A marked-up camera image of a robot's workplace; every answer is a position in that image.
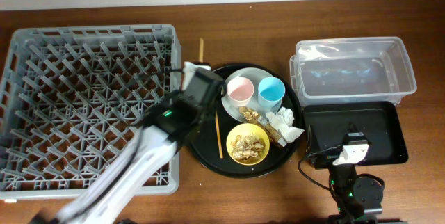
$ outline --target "pink cup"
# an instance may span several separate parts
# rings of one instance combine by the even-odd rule
[[[245,106],[254,92],[253,83],[244,77],[236,77],[227,84],[227,95],[233,106]]]

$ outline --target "blue cup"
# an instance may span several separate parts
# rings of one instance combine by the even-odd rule
[[[281,102],[286,92],[283,82],[276,77],[267,77],[258,85],[258,103],[264,108],[272,108]]]

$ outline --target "clear plastic container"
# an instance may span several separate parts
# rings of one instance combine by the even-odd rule
[[[416,91],[410,57],[397,37],[304,40],[291,57],[301,106],[389,101]]]

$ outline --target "round black tray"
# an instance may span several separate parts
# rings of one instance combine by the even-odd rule
[[[286,86],[286,95],[283,97],[282,106],[293,110],[293,116],[295,118],[295,120],[293,121],[293,126],[302,128],[300,103],[298,102],[298,99],[292,88],[285,80],[283,80],[282,77],[278,76],[276,73],[267,70],[264,67],[247,63],[226,65],[214,70],[214,72],[220,75],[222,78],[226,79],[233,72],[245,67],[256,67],[263,69],[269,72],[274,77],[280,78],[283,81],[284,85]],[[227,135],[229,134],[229,132],[235,126],[241,123],[233,119],[224,110],[220,99],[216,103],[216,108],[218,112],[222,154],[224,158],[220,159],[219,156],[218,140],[216,138],[216,126],[214,120],[203,123],[199,136],[189,145],[191,152],[196,156],[196,158],[204,166],[206,166],[213,172],[234,178],[251,178],[262,176],[276,170],[282,164],[284,164],[284,162],[286,162],[287,159],[293,154],[293,152],[295,152],[296,148],[299,145],[299,139],[295,140],[293,143],[287,144],[286,147],[281,150],[271,145],[267,157],[257,165],[243,166],[241,164],[238,164],[232,158],[230,158],[225,146]]]

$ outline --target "cup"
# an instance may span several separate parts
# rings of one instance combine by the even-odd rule
[[[254,92],[253,83],[244,77],[233,78],[227,84],[227,95],[233,106],[245,106]]]
[[[283,82],[276,77],[262,79],[258,85],[258,103],[265,108],[272,108],[281,102],[286,92]]]

